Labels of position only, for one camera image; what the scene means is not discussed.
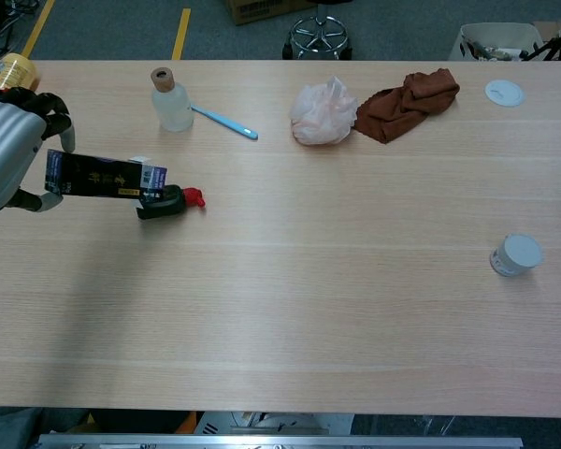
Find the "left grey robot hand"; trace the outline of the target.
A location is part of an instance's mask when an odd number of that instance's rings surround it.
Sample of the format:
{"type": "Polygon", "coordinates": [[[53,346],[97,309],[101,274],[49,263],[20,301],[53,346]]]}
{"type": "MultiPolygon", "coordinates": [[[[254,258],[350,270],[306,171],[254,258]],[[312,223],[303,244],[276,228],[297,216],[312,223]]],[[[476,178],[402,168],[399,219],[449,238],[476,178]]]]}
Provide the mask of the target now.
{"type": "Polygon", "coordinates": [[[22,189],[22,181],[43,142],[59,136],[65,152],[75,150],[75,128],[62,98],[23,87],[0,89],[0,210],[43,212],[63,197],[41,196],[22,189]]]}

